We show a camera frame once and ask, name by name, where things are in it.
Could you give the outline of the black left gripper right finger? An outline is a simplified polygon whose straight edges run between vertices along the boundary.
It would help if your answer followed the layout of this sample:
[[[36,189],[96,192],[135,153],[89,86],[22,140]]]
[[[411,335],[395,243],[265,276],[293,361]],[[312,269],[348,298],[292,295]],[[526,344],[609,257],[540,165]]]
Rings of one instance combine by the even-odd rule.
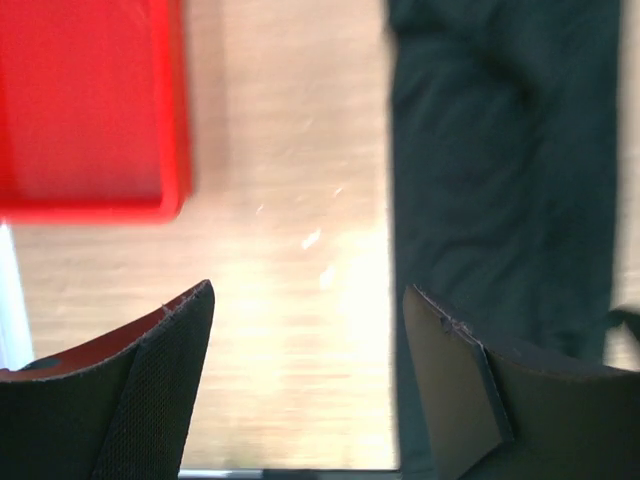
[[[404,320],[442,479],[635,479],[639,375],[472,325],[406,290]]]

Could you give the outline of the black t shirt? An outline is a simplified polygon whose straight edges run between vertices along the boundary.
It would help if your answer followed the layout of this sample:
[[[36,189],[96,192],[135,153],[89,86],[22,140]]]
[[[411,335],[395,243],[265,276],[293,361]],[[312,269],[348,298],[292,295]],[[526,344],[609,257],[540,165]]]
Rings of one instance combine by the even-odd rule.
[[[618,196],[618,1],[391,1],[394,287],[599,362]]]

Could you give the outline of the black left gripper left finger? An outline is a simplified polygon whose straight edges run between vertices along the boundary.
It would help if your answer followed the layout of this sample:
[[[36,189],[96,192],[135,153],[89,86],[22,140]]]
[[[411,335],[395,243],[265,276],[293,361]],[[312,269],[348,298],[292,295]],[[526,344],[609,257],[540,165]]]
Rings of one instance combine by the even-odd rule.
[[[104,335],[2,370],[2,478],[177,478],[214,305],[204,280]]]

